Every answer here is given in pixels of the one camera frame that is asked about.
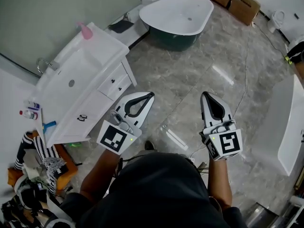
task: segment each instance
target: faucet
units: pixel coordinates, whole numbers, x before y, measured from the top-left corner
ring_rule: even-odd
[[[56,71],[60,67],[58,62],[52,61],[49,63],[48,61],[46,61],[45,59],[40,57],[37,59],[36,65],[37,65],[37,69],[38,69],[39,73],[41,73],[41,74],[43,74],[43,72],[39,68],[39,64],[41,61],[43,61],[49,68],[53,69],[54,71]]]

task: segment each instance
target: wall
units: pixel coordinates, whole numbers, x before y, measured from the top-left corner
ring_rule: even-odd
[[[52,60],[80,29],[104,29],[141,0],[0,0],[0,52],[38,74],[38,57]]]
[[[37,77],[0,56],[0,205],[13,196],[7,184],[7,168],[15,161],[23,133],[33,129],[33,121],[20,116],[19,110],[37,81]]]
[[[271,17],[274,10],[285,13],[285,22],[281,31],[292,41],[304,34],[304,0],[257,0],[261,3],[261,11]]]

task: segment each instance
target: green bathtub base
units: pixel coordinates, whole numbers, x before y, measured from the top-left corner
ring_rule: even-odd
[[[157,40],[160,47],[169,51],[184,51],[191,47],[200,37],[200,33],[193,36],[174,35],[150,26],[150,34]]]

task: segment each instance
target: drain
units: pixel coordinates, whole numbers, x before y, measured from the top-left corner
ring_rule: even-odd
[[[69,87],[73,87],[74,86],[74,84],[75,84],[75,80],[70,80],[70,82],[68,82],[68,86]]]

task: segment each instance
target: bathroom vanity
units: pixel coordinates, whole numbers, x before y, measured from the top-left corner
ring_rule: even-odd
[[[35,121],[40,136],[42,122],[57,123],[44,134],[48,148],[89,140],[105,112],[137,84],[125,57],[129,48],[93,23],[88,27],[93,37],[85,40],[80,32],[54,59],[59,68],[47,68],[30,97],[42,108]]]

